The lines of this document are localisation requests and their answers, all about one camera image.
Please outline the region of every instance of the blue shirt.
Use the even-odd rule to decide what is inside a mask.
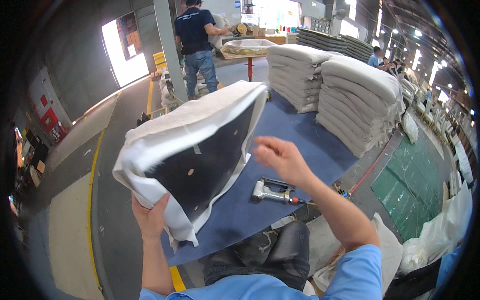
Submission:
[[[368,65],[372,67],[379,65],[378,58],[375,56],[375,53],[373,53],[372,56],[370,56],[370,59],[368,60]]]
[[[336,275],[325,291],[325,300],[381,300],[382,253],[377,246],[363,245],[345,254],[338,262]],[[210,300],[210,299],[283,299],[317,300],[287,287],[279,279],[264,274],[225,277],[204,288],[175,292],[167,297],[145,288],[140,300]]]
[[[204,28],[209,23],[216,24],[210,11],[196,7],[187,9],[175,20],[175,35],[180,37],[183,44],[182,54],[213,49],[208,43],[208,34]]]
[[[456,258],[462,251],[462,245],[458,246],[453,250],[451,253],[444,255],[442,257],[442,261],[440,262],[440,269],[438,270],[438,277],[437,277],[437,287],[442,285],[445,281],[445,278],[448,275],[448,272],[452,268],[453,264],[456,261]]]

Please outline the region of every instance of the metal pole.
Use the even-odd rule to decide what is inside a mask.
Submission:
[[[186,102],[189,98],[180,69],[177,47],[175,46],[169,1],[154,0],[153,5],[158,33],[160,34],[160,42],[162,43],[163,54],[165,55],[168,72],[170,73],[173,88],[175,89],[175,95],[183,102]]]

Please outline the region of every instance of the pneumatic staple gun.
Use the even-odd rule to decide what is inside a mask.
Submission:
[[[255,184],[250,201],[260,203],[263,199],[267,199],[283,204],[306,204],[307,201],[290,196],[294,191],[294,185],[262,176]]]

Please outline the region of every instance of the yellow floor line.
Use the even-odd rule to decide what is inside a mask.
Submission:
[[[176,266],[170,267],[170,274],[172,274],[173,287],[176,292],[182,292],[186,290],[183,280],[181,279],[180,272]]]
[[[93,258],[93,248],[92,248],[92,230],[91,230],[91,215],[92,215],[92,187],[93,187],[93,178],[95,176],[95,166],[96,159],[98,158],[98,151],[100,149],[100,144],[102,143],[103,134],[105,129],[102,130],[100,137],[98,138],[98,143],[96,144],[95,155],[93,157],[92,169],[90,171],[90,185],[88,187],[88,215],[87,215],[87,232],[88,232],[88,246],[90,247],[90,258],[92,259],[93,273],[95,274],[96,285],[99,290],[102,290],[100,282],[98,281],[98,275],[96,274],[95,260]]]
[[[150,87],[148,89],[148,100],[147,100],[147,115],[152,112],[152,92],[153,92],[153,81],[150,81]]]

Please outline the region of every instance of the pants leg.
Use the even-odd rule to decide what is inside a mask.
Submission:
[[[392,281],[384,300],[410,300],[421,296],[437,285],[441,259]]]
[[[205,286],[212,285],[227,276],[257,273],[254,268],[246,267],[229,247],[208,256],[204,266]]]
[[[205,77],[205,83],[208,92],[213,93],[218,89],[218,81],[216,80],[215,65],[213,63],[212,53],[205,53],[204,60],[199,65],[200,73]]]
[[[307,225],[300,221],[283,226],[264,263],[263,271],[291,288],[303,290],[310,271],[309,238]]]
[[[187,94],[189,98],[195,97],[197,86],[198,61],[195,53],[185,55],[185,75],[187,80]]]

